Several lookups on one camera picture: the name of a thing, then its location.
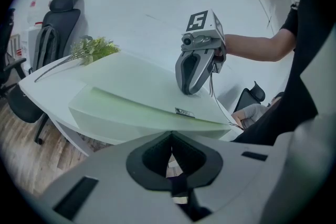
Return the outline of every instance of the wooden floor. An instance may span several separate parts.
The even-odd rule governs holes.
[[[0,99],[0,153],[2,160],[18,187],[39,196],[61,174],[82,162],[86,157],[56,129],[50,121],[40,138],[43,145],[34,142],[36,123],[20,120],[10,109],[6,99]],[[82,136],[93,151],[111,146]],[[179,167],[167,168],[167,177],[182,173]],[[179,204],[186,198],[174,198]]]

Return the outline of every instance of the person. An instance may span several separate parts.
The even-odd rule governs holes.
[[[256,121],[258,121],[266,111],[272,107],[283,96],[283,92],[279,92],[271,101],[270,106],[264,106],[262,104],[251,104],[247,107],[238,110],[232,114],[232,117],[237,124],[243,129],[247,129]]]
[[[285,92],[233,142],[273,145],[277,136],[317,115],[300,75],[324,44],[334,23],[335,7],[326,0],[300,0],[292,5],[281,29],[272,38],[225,35],[227,54],[257,61],[279,61],[295,49]]]

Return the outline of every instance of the black office chair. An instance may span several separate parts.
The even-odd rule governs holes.
[[[73,30],[79,15],[80,10],[74,9],[77,0],[52,0],[50,3],[50,11],[43,19],[42,28],[45,26],[52,26],[58,33],[58,56],[56,59],[63,57],[64,49],[68,38]],[[43,66],[50,63],[50,57],[44,57]],[[48,115],[44,113],[38,106],[36,106],[16,85],[14,89],[7,96],[8,104],[12,111],[23,121],[28,123],[36,122],[41,116],[41,122],[38,126],[34,141],[41,145],[43,143],[39,135],[49,119]]]
[[[249,90],[245,88],[241,93],[235,111],[241,110],[251,104],[260,104],[265,99],[266,95],[263,89],[254,82],[254,87]]]
[[[16,85],[16,83],[14,83],[5,86],[12,69],[16,69],[20,77],[25,76],[20,65],[26,59],[20,59],[6,65],[7,47],[14,26],[14,10],[15,9],[10,8],[7,11],[3,23],[0,25],[0,99],[6,97],[8,90]]]

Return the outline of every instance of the chair leg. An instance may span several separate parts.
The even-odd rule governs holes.
[[[43,143],[43,140],[41,138],[39,138],[39,136],[40,136],[40,133],[42,132],[42,129],[43,129],[43,127],[46,124],[46,122],[47,122],[48,119],[49,119],[48,115],[46,113],[44,113],[42,115],[42,120],[41,120],[41,122],[39,124],[37,133],[35,134],[34,142],[37,143],[37,144],[39,144],[39,145],[42,145],[42,143]]]

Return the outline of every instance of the cable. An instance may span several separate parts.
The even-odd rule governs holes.
[[[210,79],[209,79],[209,94],[211,95],[212,94],[212,88],[211,88],[211,77],[210,77]]]
[[[221,110],[221,112],[223,113],[224,117],[225,117],[225,118],[227,119],[227,121],[229,122],[229,125],[232,125],[232,126],[238,127],[239,129],[244,130],[244,129],[243,129],[242,127],[240,127],[238,124],[232,123],[232,122],[228,119],[228,117],[225,115],[225,113],[224,113],[224,111],[222,110],[221,106],[218,104],[218,101],[217,101],[217,98],[216,98],[216,95],[215,95],[215,91],[214,91],[213,81],[212,81],[212,73],[211,73],[210,80],[211,80],[212,93],[214,94],[216,103],[217,103],[219,109]]]

